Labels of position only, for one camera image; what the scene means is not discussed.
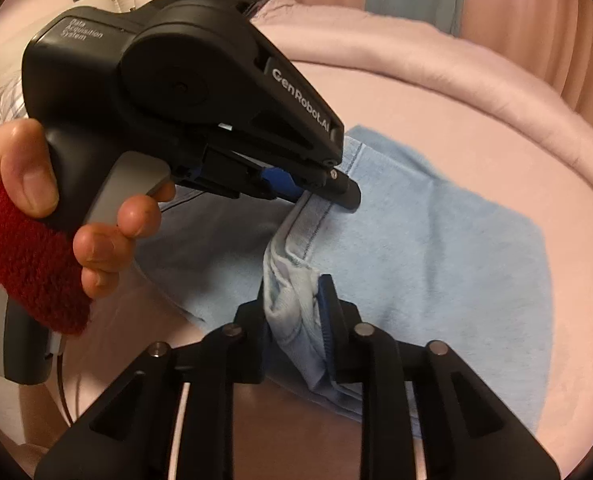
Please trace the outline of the left hand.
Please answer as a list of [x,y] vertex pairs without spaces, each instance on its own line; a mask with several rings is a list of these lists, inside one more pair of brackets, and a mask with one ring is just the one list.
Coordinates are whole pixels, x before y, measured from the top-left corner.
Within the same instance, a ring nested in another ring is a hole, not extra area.
[[[42,125],[34,119],[16,119],[0,125],[0,183],[10,200],[34,218],[49,216],[57,207],[59,192]],[[73,240],[73,254],[82,266],[80,282],[91,299],[111,294],[120,273],[134,259],[137,240],[158,232],[159,205],[173,200],[176,188],[164,182],[154,195],[129,197],[113,226],[82,226]]]

